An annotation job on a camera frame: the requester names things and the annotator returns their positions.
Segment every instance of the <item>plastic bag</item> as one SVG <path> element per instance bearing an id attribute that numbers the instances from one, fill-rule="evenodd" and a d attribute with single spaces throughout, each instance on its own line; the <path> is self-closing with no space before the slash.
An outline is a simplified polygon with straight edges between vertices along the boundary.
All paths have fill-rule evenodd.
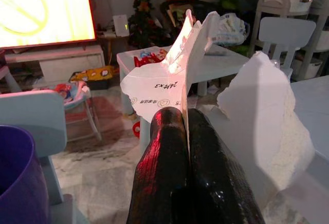
<path id="1" fill-rule="evenodd" d="M 218 17 L 216 35 L 212 37 L 214 44 L 234 46 L 242 44 L 250 33 L 250 26 L 238 18 L 235 13 L 227 13 Z"/>

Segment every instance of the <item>toy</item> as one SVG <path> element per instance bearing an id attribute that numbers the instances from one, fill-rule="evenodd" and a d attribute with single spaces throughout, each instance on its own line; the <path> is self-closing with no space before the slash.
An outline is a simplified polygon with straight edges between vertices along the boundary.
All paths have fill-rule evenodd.
<path id="1" fill-rule="evenodd" d="M 104 66 L 95 69 L 89 69 L 82 72 L 75 73 L 71 78 L 71 81 L 99 81 L 99 80 L 107 80 L 113 77 L 112 75 L 113 67 L 112 66 Z"/>
<path id="2" fill-rule="evenodd" d="M 139 138 L 139 134 L 140 134 L 140 121 L 136 122 L 133 125 L 133 133 L 135 135 L 136 138 Z"/>
<path id="3" fill-rule="evenodd" d="M 58 84 L 56 85 L 55 91 L 58 92 L 58 94 L 60 94 L 61 97 L 63 97 L 63 99 L 69 99 L 71 97 L 71 86 L 67 85 L 67 84 Z"/>
<path id="4" fill-rule="evenodd" d="M 167 51 L 164 49 L 160 49 L 158 54 L 150 53 L 150 52 L 142 52 L 140 54 L 141 60 L 138 57 L 134 56 L 134 62 L 136 67 L 141 67 L 142 65 L 146 65 L 149 63 L 159 63 L 164 60 L 167 55 Z"/>

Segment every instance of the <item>purple bucket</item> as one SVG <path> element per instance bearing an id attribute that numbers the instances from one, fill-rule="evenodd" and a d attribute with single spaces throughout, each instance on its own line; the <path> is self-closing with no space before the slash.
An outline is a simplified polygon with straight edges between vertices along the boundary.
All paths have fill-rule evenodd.
<path id="1" fill-rule="evenodd" d="M 31 134 L 0 125 L 0 223 L 48 224 L 49 199 Z"/>

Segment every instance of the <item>cut paper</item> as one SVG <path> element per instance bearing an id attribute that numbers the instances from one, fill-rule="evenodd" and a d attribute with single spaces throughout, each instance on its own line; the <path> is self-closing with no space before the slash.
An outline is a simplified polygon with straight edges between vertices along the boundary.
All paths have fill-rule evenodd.
<path id="1" fill-rule="evenodd" d="M 242 165 L 260 208 L 308 167 L 315 150 L 294 112 L 286 75 L 262 52 L 240 69 L 206 112 L 219 136 Z"/>
<path id="2" fill-rule="evenodd" d="M 181 110 L 187 121 L 187 90 L 205 49 L 211 46 L 208 33 L 211 22 L 218 16 L 211 12 L 203 24 L 197 21 L 193 25 L 191 10 L 187 10 L 182 30 L 166 58 L 160 63 L 134 68 L 122 80 L 122 92 L 129 96 L 139 116 L 151 122 L 158 110 L 172 106 Z"/>

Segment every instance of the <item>router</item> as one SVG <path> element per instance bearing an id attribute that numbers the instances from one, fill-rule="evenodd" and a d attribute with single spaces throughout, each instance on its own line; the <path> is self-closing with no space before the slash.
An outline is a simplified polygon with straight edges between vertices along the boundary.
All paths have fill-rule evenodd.
<path id="1" fill-rule="evenodd" d="M 127 15 L 113 16 L 115 34 L 117 36 L 129 36 Z"/>

